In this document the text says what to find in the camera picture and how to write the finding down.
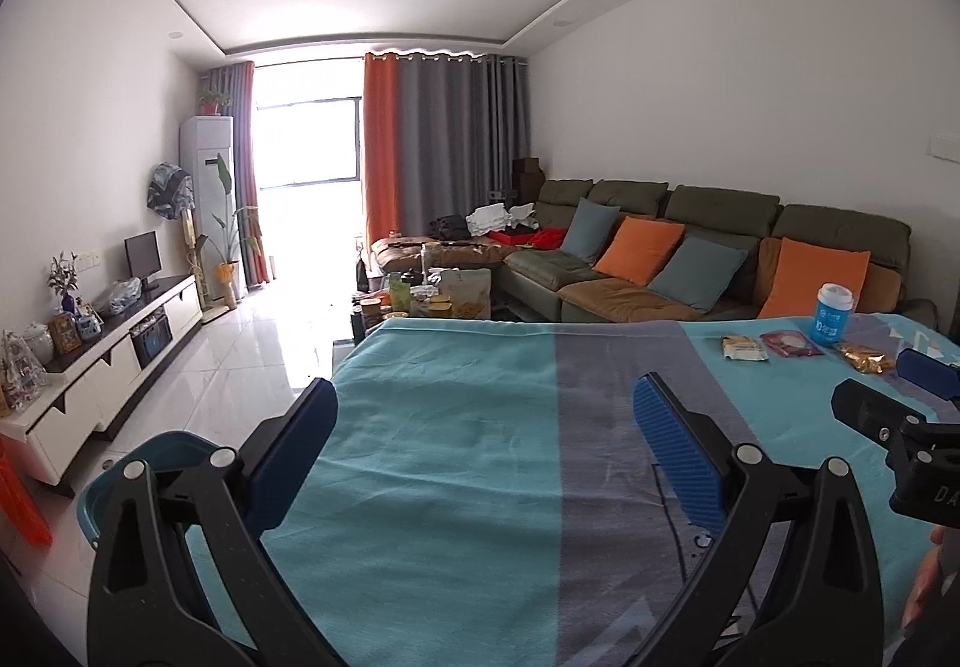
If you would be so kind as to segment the person's right hand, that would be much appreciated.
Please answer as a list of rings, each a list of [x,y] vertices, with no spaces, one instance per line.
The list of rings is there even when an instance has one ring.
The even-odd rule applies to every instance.
[[[946,532],[947,529],[943,525],[936,525],[929,534],[931,548],[924,555],[918,573],[914,576],[913,587],[908,594],[903,617],[901,617],[901,628],[903,630],[910,628],[923,615],[935,592],[939,591],[939,587],[942,586],[939,558]]]

